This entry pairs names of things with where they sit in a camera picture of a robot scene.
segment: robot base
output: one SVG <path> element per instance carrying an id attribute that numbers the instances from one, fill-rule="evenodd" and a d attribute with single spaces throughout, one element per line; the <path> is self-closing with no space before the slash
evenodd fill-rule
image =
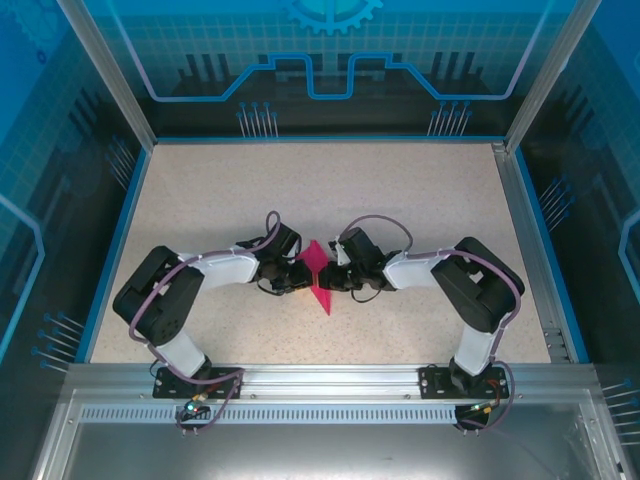
<path id="1" fill-rule="evenodd" d="M 212 368 L 209 371 L 209 378 L 221 377 L 237 371 L 237 368 Z M 231 388 L 233 388 L 233 382 L 234 379 L 227 380 L 226 382 L 215 385 L 215 388 L 209 391 L 209 386 L 187 383 L 176 377 L 168 368 L 163 367 L 158 369 L 158 373 L 156 374 L 156 382 L 153 386 L 153 398 L 189 399 L 207 390 L 209 399 L 225 399 Z M 236 389 L 231 397 L 232 399 L 240 398 L 241 388 L 242 385 Z"/>
<path id="2" fill-rule="evenodd" d="M 493 400 L 496 391 L 487 382 L 496 380 L 500 385 L 500 399 L 509 398 L 509 388 L 505 371 L 499 367 L 488 367 L 482 372 L 482 380 L 469 389 L 468 394 L 462 393 L 451 381 L 449 367 L 437 367 L 435 365 L 418 369 L 418 382 L 420 384 L 420 396 L 423 400 L 458 400 L 478 399 Z"/>

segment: enclosure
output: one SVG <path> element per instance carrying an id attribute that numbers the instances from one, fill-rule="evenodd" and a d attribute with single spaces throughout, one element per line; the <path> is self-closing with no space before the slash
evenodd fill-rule
<path id="1" fill-rule="evenodd" d="M 639 20 L 623 0 L 0 3 L 3 475 L 636 478 Z M 155 246 L 227 248 L 272 209 L 305 247 L 377 213 L 412 252 L 474 236 L 509 265 L 502 426 L 463 434 L 473 398 L 423 398 L 464 326 L 439 289 L 333 292 L 327 315 L 250 284 L 190 312 L 246 373 L 182 438 L 114 297 Z"/>

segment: beige tabletop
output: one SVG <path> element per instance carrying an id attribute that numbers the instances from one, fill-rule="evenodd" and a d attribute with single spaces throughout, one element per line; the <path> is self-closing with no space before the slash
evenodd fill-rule
<path id="1" fill-rule="evenodd" d="M 549 362 L 491 146 L 431 143 L 156 147 L 92 361 L 153 359 L 111 310 L 115 293 L 153 247 L 226 248 L 263 235 L 271 209 L 327 251 L 329 240 L 367 213 L 404 223 L 415 237 L 412 252 L 477 237 L 527 286 L 498 357 Z M 369 220 L 361 227 L 383 251 L 405 245 L 392 224 Z M 383 292 L 364 305 L 336 292 L 327 316 L 308 290 L 273 297 L 255 284 L 202 292 L 186 326 L 214 363 L 244 364 L 448 362 L 462 327 L 438 288 Z"/>

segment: blue edge trim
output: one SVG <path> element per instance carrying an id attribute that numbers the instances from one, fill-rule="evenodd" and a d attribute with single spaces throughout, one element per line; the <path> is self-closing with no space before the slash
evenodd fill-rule
<path id="1" fill-rule="evenodd" d="M 556 252 L 553 249 L 551 236 L 549 235 L 549 230 L 547 230 L 547 226 L 544 222 L 542 209 L 540 208 L 540 203 L 538 203 L 538 197 L 536 195 L 535 189 L 533 188 L 533 182 L 531 181 L 531 176 L 529 175 L 529 170 L 527 169 L 527 164 L 524 161 L 524 155 L 522 155 L 520 147 L 518 147 L 518 149 L 516 150 L 516 160 L 518 162 L 520 173 L 522 174 L 524 187 L 527 190 L 527 197 L 529 197 L 529 202 L 531 203 L 531 208 L 533 209 L 533 215 L 536 219 L 536 224 L 538 225 L 540 237 L 542 237 L 542 245 L 547 255 L 547 259 L 549 260 L 551 274 L 553 275 L 553 280 L 556 283 L 558 296 L 560 297 L 560 303 L 562 305 L 562 309 L 564 310 L 565 318 L 567 319 L 567 326 L 569 327 L 569 335 L 571 336 L 571 338 L 565 340 L 573 343 L 573 346 L 576 350 L 576 355 L 578 357 L 578 362 L 589 363 L 589 355 L 587 354 L 587 349 L 584 345 L 582 333 L 580 333 L 580 327 L 578 326 L 578 320 L 576 319 L 576 314 L 573 311 L 573 306 L 571 305 L 571 300 L 569 299 L 567 285 L 564 283 L 564 278 L 562 278 L 562 273 L 560 272 L 560 264 L 558 263 Z"/>
<path id="2" fill-rule="evenodd" d="M 96 288 L 96 294 L 91 303 L 87 323 L 84 327 L 82 338 L 80 339 L 78 351 L 76 352 L 76 363 L 89 362 L 91 354 L 93 353 L 93 347 L 98 338 L 98 332 L 100 331 L 100 323 L 102 322 L 104 311 L 109 301 L 109 292 L 111 292 L 111 287 L 113 286 L 113 280 L 116 276 L 116 270 L 120 263 L 120 257 L 122 256 L 127 235 L 129 234 L 129 227 L 131 227 L 131 221 L 133 220 L 138 198 L 140 198 L 142 184 L 144 183 L 144 177 L 147 173 L 150 160 L 151 155 L 142 149 L 138 156 L 131 182 L 129 183 L 129 190 L 122 204 L 116 229 L 113 232 L 111 245 L 109 246 L 107 258 L 104 262 L 100 280 L 98 281 L 98 287 Z"/>
<path id="3" fill-rule="evenodd" d="M 280 143 L 290 143 L 290 142 L 300 142 L 300 141 L 354 141 L 354 140 L 366 140 L 366 141 L 416 141 L 416 140 L 424 140 L 424 141 L 435 141 L 439 142 L 442 140 L 456 140 L 464 143 L 478 143 L 478 142 L 493 142 L 493 141 L 503 141 L 504 137 L 500 136 L 477 136 L 477 137 L 428 137 L 424 135 L 415 135 L 415 136 L 318 136 L 318 137 L 279 137 L 274 139 L 266 139 L 266 138 L 255 138 L 255 139 L 247 139 L 247 138 L 225 138 L 225 137 L 192 137 L 192 138 L 184 138 L 184 137 L 162 137 L 158 139 L 158 143 L 160 144 L 184 144 L 184 143 L 253 143 L 260 142 L 264 143 L 265 141 L 269 142 L 280 142 Z M 109 292 L 111 291 L 111 287 L 113 286 L 113 280 L 115 277 L 117 266 L 120 262 L 120 257 L 122 256 L 122 250 L 124 249 L 124 244 L 129 233 L 129 227 L 131 226 L 131 221 L 133 219 L 133 214 L 136 208 L 136 204 L 138 202 L 138 198 L 140 197 L 140 192 L 142 190 L 142 184 L 144 181 L 145 174 L 147 172 L 147 168 L 149 167 L 149 161 L 151 159 L 151 155 L 148 155 L 144 150 L 140 153 L 140 158 L 137 162 L 136 169 L 133 174 L 133 178 L 131 179 L 131 186 L 127 196 L 125 198 L 124 204 L 122 206 L 122 211 L 120 213 L 120 218 L 118 219 L 118 224 L 116 225 L 116 230 L 113 234 L 113 240 L 111 241 L 111 246 L 109 247 L 109 252 L 107 254 L 107 259 L 105 261 L 105 266 L 102 270 L 102 275 L 100 276 L 100 281 L 98 283 L 98 287 L 96 289 L 96 295 L 94 297 L 93 303 L 91 305 L 91 310 L 89 312 L 89 316 L 87 318 L 87 324 L 84 330 L 84 334 L 80 341 L 80 346 L 78 348 L 78 353 L 76 355 L 76 362 L 86 363 L 89 362 L 91 357 L 91 353 L 93 351 L 93 347 L 95 345 L 98 331 L 99 331 L 99 320 L 101 321 L 104 311 L 107 307 L 107 302 L 109 300 Z M 569 299 L 569 293 L 567 292 L 567 287 L 564 283 L 564 279 L 562 278 L 562 274 L 560 272 L 560 266 L 558 264 L 558 259 L 556 257 L 555 251 L 553 250 L 553 246 L 551 243 L 551 237 L 549 236 L 549 232 L 544 223 L 544 219 L 542 217 L 542 211 L 540 209 L 540 205 L 538 203 L 535 190 L 533 188 L 533 182 L 531 181 L 531 176 L 529 175 L 529 171 L 524 161 L 524 157 L 522 155 L 521 150 L 518 148 L 516 151 L 516 160 L 518 168 L 522 174 L 522 179 L 524 181 L 524 186 L 527 191 L 527 196 L 529 197 L 529 202 L 531 203 L 531 207 L 533 209 L 533 213 L 535 216 L 536 224 L 538 230 L 540 231 L 540 236 L 542 237 L 542 243 L 544 246 L 545 253 L 547 255 L 547 259 L 549 260 L 549 264 L 551 266 L 551 273 L 553 275 L 556 287 L 558 289 L 558 295 L 560 297 L 560 302 L 562 308 L 564 310 L 565 317 L 567 319 L 567 325 L 569 327 L 569 334 L 571 336 L 569 341 L 571 341 L 576 350 L 576 354 L 578 356 L 578 361 L 580 363 L 588 363 L 589 356 L 587 355 L 587 349 L 584 345 L 584 340 L 582 338 L 582 334 L 580 333 L 580 327 L 578 326 L 578 321 L 575 316 L 575 312 L 571 305 L 571 301 Z"/>

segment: blue printed wall panel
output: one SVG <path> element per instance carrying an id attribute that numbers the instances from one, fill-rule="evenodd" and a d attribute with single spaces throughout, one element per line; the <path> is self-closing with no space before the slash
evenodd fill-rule
<path id="1" fill-rule="evenodd" d="M 455 136 L 506 132 L 573 2 L 88 5 L 159 135 L 270 136 L 268 102 L 279 134 Z"/>
<path id="2" fill-rule="evenodd" d="M 591 359 L 627 365 L 640 360 L 640 8 L 628 7 L 603 3 L 523 144 Z"/>
<path id="3" fill-rule="evenodd" d="M 73 361 L 140 145 L 54 1 L 0 0 L 0 64 L 0 476 L 19 479 Z"/>

